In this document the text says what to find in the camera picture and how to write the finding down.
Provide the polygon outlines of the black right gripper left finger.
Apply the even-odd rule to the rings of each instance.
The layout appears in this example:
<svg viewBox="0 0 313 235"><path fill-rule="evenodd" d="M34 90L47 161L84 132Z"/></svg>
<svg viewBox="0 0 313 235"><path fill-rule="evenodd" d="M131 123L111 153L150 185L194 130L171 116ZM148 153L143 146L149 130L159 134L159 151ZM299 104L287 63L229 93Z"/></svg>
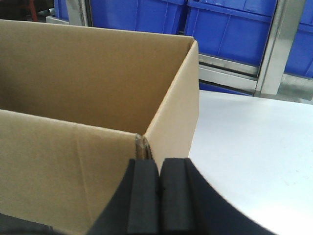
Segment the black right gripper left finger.
<svg viewBox="0 0 313 235"><path fill-rule="evenodd" d="M118 189L88 234L159 234L159 175L153 160L129 160Z"/></svg>

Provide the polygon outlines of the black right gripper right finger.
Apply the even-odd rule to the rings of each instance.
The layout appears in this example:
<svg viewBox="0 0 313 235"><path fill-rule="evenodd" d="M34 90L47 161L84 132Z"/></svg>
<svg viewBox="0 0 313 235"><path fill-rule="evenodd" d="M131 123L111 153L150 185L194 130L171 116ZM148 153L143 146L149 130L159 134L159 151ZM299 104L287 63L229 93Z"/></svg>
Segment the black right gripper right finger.
<svg viewBox="0 0 313 235"><path fill-rule="evenodd" d="M160 182L163 235L269 234L220 196L190 159L165 159Z"/></svg>

